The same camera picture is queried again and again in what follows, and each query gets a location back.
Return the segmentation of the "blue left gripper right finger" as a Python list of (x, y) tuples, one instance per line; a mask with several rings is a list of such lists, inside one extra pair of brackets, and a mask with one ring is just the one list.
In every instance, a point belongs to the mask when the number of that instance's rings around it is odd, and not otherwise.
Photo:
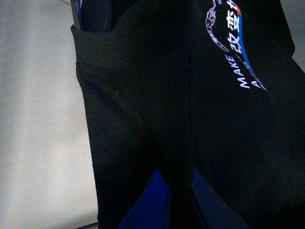
[(242, 220), (213, 190), (197, 168), (193, 170), (192, 191), (199, 212), (209, 229), (249, 229)]

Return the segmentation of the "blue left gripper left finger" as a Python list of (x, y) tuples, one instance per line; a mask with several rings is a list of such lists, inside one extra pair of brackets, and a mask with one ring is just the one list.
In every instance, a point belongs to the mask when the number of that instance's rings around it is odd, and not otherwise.
[(119, 225), (119, 229), (168, 229), (172, 192), (159, 169), (150, 178), (141, 197)]

